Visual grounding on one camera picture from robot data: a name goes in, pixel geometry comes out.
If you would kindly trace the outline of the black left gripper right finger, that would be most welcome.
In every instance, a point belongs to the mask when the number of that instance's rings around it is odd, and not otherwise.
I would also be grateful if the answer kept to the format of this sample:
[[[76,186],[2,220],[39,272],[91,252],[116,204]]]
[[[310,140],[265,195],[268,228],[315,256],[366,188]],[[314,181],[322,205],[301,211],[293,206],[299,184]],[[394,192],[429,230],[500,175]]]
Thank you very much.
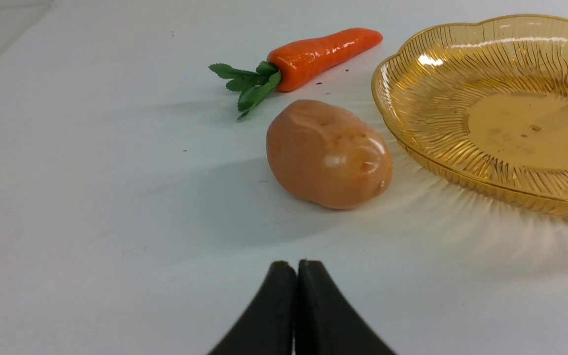
[[[297,355],[393,355],[341,294],[321,261],[298,263]]]

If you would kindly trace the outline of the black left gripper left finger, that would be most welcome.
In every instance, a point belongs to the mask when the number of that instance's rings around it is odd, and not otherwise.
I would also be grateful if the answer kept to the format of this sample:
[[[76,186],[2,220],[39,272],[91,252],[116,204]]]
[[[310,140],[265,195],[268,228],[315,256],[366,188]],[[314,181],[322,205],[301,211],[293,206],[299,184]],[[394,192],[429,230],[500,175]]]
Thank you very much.
[[[258,292],[209,352],[211,355],[290,355],[297,274],[286,261],[274,261]]]

